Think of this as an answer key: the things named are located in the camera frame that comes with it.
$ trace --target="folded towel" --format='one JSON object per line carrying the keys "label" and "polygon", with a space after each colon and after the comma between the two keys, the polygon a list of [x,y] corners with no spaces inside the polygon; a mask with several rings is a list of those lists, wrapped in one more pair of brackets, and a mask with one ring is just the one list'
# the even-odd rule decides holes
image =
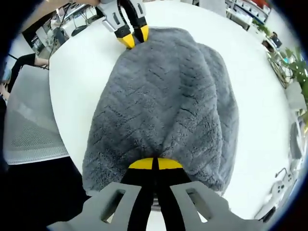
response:
{"label": "folded towel", "polygon": [[121,181],[147,157],[179,161],[192,180],[224,192],[238,108],[221,56],[182,29],[151,29],[118,59],[94,113],[83,161],[86,191]]}

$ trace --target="white round table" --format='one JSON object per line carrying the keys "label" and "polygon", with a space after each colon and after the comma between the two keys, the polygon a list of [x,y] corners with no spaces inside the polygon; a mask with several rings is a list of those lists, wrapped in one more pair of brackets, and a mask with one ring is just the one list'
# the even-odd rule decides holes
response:
{"label": "white round table", "polygon": [[[186,29],[223,57],[240,113],[236,162],[224,198],[232,212],[253,218],[277,180],[275,173],[288,166],[288,104],[264,47],[231,20],[200,7],[174,1],[149,2],[145,7],[149,26]],[[98,20],[51,57],[55,119],[81,173],[97,102],[124,50]]]}

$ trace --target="fuzzy gray fabric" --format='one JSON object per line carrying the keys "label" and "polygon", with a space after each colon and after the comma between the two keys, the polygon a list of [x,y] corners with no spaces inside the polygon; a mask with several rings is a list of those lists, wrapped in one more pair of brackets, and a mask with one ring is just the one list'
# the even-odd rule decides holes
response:
{"label": "fuzzy gray fabric", "polygon": [[115,64],[94,113],[83,186],[120,182],[147,157],[179,161],[192,180],[224,192],[236,153],[238,108],[222,57],[182,29],[151,29]]}

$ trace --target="gray towel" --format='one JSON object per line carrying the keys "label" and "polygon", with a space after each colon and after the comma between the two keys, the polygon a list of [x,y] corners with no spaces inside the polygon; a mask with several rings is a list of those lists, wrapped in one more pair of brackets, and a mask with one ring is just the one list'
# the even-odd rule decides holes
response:
{"label": "gray towel", "polygon": [[182,29],[151,29],[115,64],[94,113],[83,160],[86,191],[121,181],[147,157],[179,161],[192,180],[224,192],[238,108],[221,56]]}

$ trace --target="wall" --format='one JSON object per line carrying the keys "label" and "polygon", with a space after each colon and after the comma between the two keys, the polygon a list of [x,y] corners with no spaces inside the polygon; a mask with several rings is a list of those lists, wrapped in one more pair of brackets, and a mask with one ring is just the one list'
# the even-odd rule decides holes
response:
{"label": "wall", "polygon": [[[15,56],[16,58],[19,58],[22,55],[34,53],[34,51],[27,43],[24,36],[22,34],[19,34],[17,38],[13,41],[9,53]],[[8,57],[6,61],[7,61],[7,67],[10,69],[14,66],[16,62],[16,60],[11,57]]]}
{"label": "wall", "polygon": [[282,42],[281,50],[286,47],[294,50],[296,46],[299,46],[299,42],[292,34],[287,21],[276,10],[271,10],[265,25],[270,31],[275,31],[278,34],[278,38]]}

